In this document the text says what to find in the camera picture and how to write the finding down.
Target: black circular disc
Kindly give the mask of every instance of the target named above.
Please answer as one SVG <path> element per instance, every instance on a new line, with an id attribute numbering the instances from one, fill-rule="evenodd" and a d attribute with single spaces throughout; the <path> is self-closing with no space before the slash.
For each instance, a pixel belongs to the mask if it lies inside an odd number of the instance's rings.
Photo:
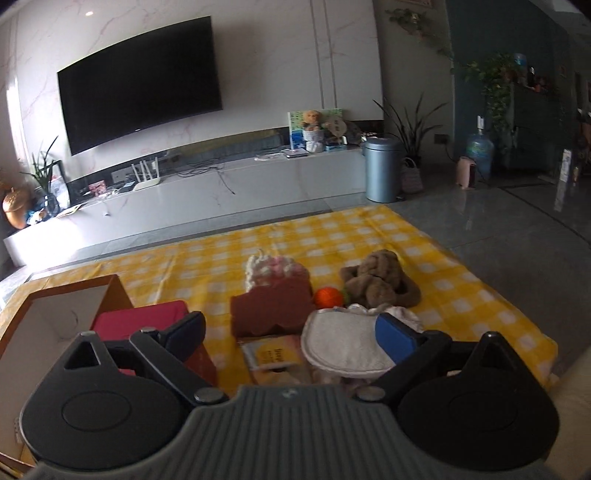
<path id="1" fill-rule="evenodd" d="M 119 468 L 160 450 L 183 424 L 177 397 L 153 380 L 71 377 L 55 384 L 59 394 L 38 391 L 25 406 L 22 431 L 37 459 L 72 470 Z"/>
<path id="2" fill-rule="evenodd" d="M 68 425 L 77 430 L 100 432 L 114 429 L 127 420 L 131 405 L 124 396 L 114 392 L 85 392 L 68 400 L 61 413 Z"/>
<path id="3" fill-rule="evenodd" d="M 510 371 L 436 378 L 413 388 L 396 417 L 420 449 L 450 465 L 503 471 L 542 458 L 558 431 L 558 417 L 543 392 L 522 388 Z"/>

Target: blue pad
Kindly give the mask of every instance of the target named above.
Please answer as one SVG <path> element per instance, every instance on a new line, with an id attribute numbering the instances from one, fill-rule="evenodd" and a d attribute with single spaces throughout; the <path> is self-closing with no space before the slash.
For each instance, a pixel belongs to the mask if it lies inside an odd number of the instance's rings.
<path id="1" fill-rule="evenodd" d="M 375 321 L 375 339 L 395 364 L 418 348 L 419 334 L 389 313 L 380 313 Z"/>

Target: blue glass vase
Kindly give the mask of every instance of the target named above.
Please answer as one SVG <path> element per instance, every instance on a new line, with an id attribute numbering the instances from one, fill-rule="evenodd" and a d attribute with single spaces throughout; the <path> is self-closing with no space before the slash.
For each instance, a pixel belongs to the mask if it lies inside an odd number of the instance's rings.
<path id="1" fill-rule="evenodd" d="M 53 195 L 51 192 L 47 193 L 43 197 L 43 200 L 43 206 L 45 207 L 45 211 L 47 212 L 47 216 L 49 218 L 55 217 L 55 215 L 60 213 L 60 204 L 58 203 L 55 195 Z"/>

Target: brown plush dog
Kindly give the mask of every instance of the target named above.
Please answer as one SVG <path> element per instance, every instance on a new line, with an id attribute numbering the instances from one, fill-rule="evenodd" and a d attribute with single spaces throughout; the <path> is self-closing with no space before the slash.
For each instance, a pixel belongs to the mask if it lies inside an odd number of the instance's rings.
<path id="1" fill-rule="evenodd" d="M 369 254 L 361 265 L 340 269 L 351 303 L 377 308 L 384 303 L 414 307 L 421 301 L 421 290 L 400 266 L 398 257 L 389 250 Z"/>

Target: pink and white toy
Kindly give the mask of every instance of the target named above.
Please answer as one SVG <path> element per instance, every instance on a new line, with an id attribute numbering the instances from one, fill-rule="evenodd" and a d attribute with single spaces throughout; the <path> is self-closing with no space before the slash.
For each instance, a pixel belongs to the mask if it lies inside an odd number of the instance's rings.
<path id="1" fill-rule="evenodd" d="M 310 279 L 310 273 L 306 267 L 296 262 L 291 257 L 279 255 L 273 257 L 264 255 L 259 250 L 256 255 L 251 255 L 246 262 L 245 289 L 250 291 L 256 286 L 270 286 L 287 277 L 300 277 Z"/>

